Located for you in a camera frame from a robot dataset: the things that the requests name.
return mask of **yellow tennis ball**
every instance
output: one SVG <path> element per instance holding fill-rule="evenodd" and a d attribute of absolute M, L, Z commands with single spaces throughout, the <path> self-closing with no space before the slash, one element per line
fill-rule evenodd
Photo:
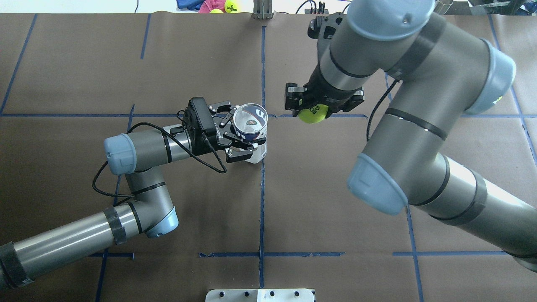
<path fill-rule="evenodd" d="M 318 104 L 309 109 L 302 109 L 299 112 L 298 117 L 304 123 L 316 124 L 322 121 L 323 119 L 325 119 L 327 113 L 328 113 L 328 106 Z"/>
<path fill-rule="evenodd" d="M 226 3 L 224 4 L 224 9 L 226 12 L 235 13 L 235 12 L 241 12 L 241 1 L 240 0 L 226 0 Z"/>

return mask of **cable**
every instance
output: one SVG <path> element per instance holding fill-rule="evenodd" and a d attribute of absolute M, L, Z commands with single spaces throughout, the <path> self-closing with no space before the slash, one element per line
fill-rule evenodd
<path fill-rule="evenodd" d="M 175 115 L 183 124 L 185 124 L 185 121 L 183 121 L 183 119 L 179 116 L 180 113 L 186 113 L 184 110 L 179 110 L 177 111 L 177 114 Z"/>
<path fill-rule="evenodd" d="M 379 108 L 379 106 L 382 103 L 382 101 L 384 101 L 384 99 L 386 99 L 386 97 L 388 96 L 390 91 L 395 87 L 395 84 L 397 84 L 397 82 L 399 82 L 399 80 L 394 80 L 394 82 L 391 84 L 391 86 L 386 90 L 386 92 L 384 92 L 382 97 L 379 99 L 379 101 L 375 105 L 375 108 L 373 108 L 373 111 L 371 112 L 371 116 L 369 117 L 369 120 L 367 121 L 367 130 L 366 130 L 366 140 L 367 141 L 369 141 L 369 130 L 371 129 L 371 123 L 373 122 L 373 116 L 375 115 L 376 110 Z"/>
<path fill-rule="evenodd" d="M 134 197 L 133 195 L 125 195 L 125 194 L 114 194 L 114 193 L 108 193 L 108 192 L 105 192 L 103 190 L 99 190 L 97 188 L 97 179 L 99 178 L 99 175 L 101 174 L 101 172 L 103 172 L 104 168 L 108 165 L 108 161 L 105 161 L 103 166 L 99 169 L 99 171 L 97 172 L 97 174 L 95 174 L 95 177 L 93 178 L 93 181 L 91 182 L 91 187 L 95 190 L 95 192 L 99 193 L 99 194 L 102 194 L 102 195 L 105 195 L 105 196 L 110 196 L 110 197 L 128 197 L 128 198 L 132 198 Z"/>
<path fill-rule="evenodd" d="M 129 201 L 130 199 L 132 199 L 132 197 L 127 197 L 127 198 L 121 200 L 120 202 L 117 202 L 114 206 L 118 206 L 118 205 L 120 205 L 120 204 L 122 204 L 122 203 L 124 203 L 126 201 Z"/>
<path fill-rule="evenodd" d="M 209 149 L 211 150 L 211 152 L 214 154 L 214 156 L 216 157 L 216 159 L 218 160 L 218 163 L 220 164 L 220 166 L 222 167 L 222 170 L 218 170 L 218 168 L 215 168 L 214 166 L 210 165 L 209 163 L 206 163 L 204 162 L 203 160 L 199 159 L 197 156 L 195 156 L 188 148 L 186 148 L 181 142 L 179 142 L 173 135 L 171 135 L 170 133 L 168 133 L 166 130 L 164 130 L 164 128 L 162 127 L 159 127 L 159 126 L 156 126 L 156 125 L 153 125 L 151 123 L 147 123 L 147 122 L 141 122 L 141 123 L 138 123 L 134 126 L 132 126 L 128 131 L 127 133 L 131 133 L 134 129 L 140 127 L 140 126 L 149 126 L 149 127 L 153 127 L 157 130 L 159 130 L 162 135 L 165 135 L 167 136 L 168 138 L 170 138 L 172 141 L 174 141 L 176 144 L 179 145 L 179 147 L 181 147 L 181 149 L 183 149 L 185 152 L 187 152 L 190 157 L 194 158 L 195 160 L 197 160 L 198 162 L 202 163 L 203 165 L 213 169 L 214 171 L 218 172 L 218 173 L 226 173 L 227 172 L 227 169 L 226 169 L 226 166 L 224 166 L 224 164 L 222 163 L 222 160 L 220 159 L 220 157 L 218 156 L 218 154 L 216 153 L 216 150 L 213 148 L 213 146 L 211 145 L 211 142 L 209 142 L 209 139 L 207 138 L 207 135 L 205 133 L 201 133 L 203 139 L 204 139 L 204 142 L 207 144 L 207 146 L 209 147 Z M 108 165 L 108 161 L 105 161 L 104 164 L 100 167 L 99 171 L 97 172 L 97 174 L 95 174 L 95 177 L 93 178 L 93 181 L 91 182 L 91 187 L 95 190 L 95 192 L 99 193 L 99 194 L 102 194 L 102 195 L 105 195 L 105 196 L 110 196 L 110 197 L 126 197 L 126 199 L 116 203 L 116 205 L 119 205 L 119 204 L 122 204 L 124 202 L 126 202 L 127 200 L 131 199 L 134 197 L 134 195 L 125 195 L 125 194 L 115 194 L 115 193 L 108 193 L 108 192 L 105 192 L 99 188 L 97 188 L 97 179 L 99 178 L 100 174 L 103 172 L 104 168 Z"/>
<path fill-rule="evenodd" d="M 213 146 L 211 146 L 209 140 L 207 139 L 206 136 L 204 136 L 204 140 L 205 140 L 205 143 L 209 146 L 209 149 L 211 149 L 211 151 L 213 151 L 213 154 L 216 156 L 216 159 L 218 160 L 218 163 L 220 163 L 220 166 L 222 167 L 222 170 L 218 170 L 218 168 L 215 168 L 214 166 L 210 165 L 209 163 L 206 163 L 204 162 L 203 160 L 199 159 L 197 156 L 195 156 L 192 151 L 190 151 L 187 147 L 185 147 L 180 141 L 178 141 L 173 135 L 171 135 L 170 133 L 168 133 L 166 130 L 164 130 L 162 127 L 159 127 L 159 126 L 156 126 L 156 125 L 153 125 L 151 123 L 148 123 L 148 122 L 141 122 L 141 123 L 138 123 L 134 126 L 132 126 L 129 131 L 127 131 L 127 133 L 130 133 L 132 132 L 134 129 L 140 127 L 140 126 L 149 126 L 149 127 L 153 127 L 157 130 L 159 130 L 162 135 L 168 137 L 169 139 L 171 139 L 172 141 L 174 141 L 177 145 L 179 145 L 179 147 L 181 147 L 181 149 L 183 149 L 185 152 L 187 152 L 190 157 L 192 157 L 193 159 L 197 160 L 198 162 L 200 162 L 201 164 L 203 164 L 204 166 L 206 167 L 209 167 L 211 169 L 213 169 L 214 171 L 218 172 L 218 173 L 226 173 L 227 172 L 227 169 L 226 167 L 224 166 L 224 164 L 222 163 L 222 161 L 220 160 L 219 156 L 217 155 L 216 151 L 213 151 L 214 148 Z"/>
<path fill-rule="evenodd" d="M 348 3 L 345 8 L 343 9 L 343 11 L 341 13 L 345 13 L 345 10 L 349 7 L 349 5 L 351 5 L 352 2 Z"/>
<path fill-rule="evenodd" d="M 313 0 L 306 0 L 306 1 L 304 1 L 304 3 L 300 4 L 300 6 L 299 6 L 298 9 L 296 9 L 296 13 L 299 13 L 300 9 L 304 6 L 304 4 L 306 4 L 306 3 L 308 3 L 308 2 L 309 2 L 309 4 L 310 4 L 311 6 L 315 6 L 315 11 L 317 11 L 317 3 L 315 3 L 315 1 L 313 1 Z"/>

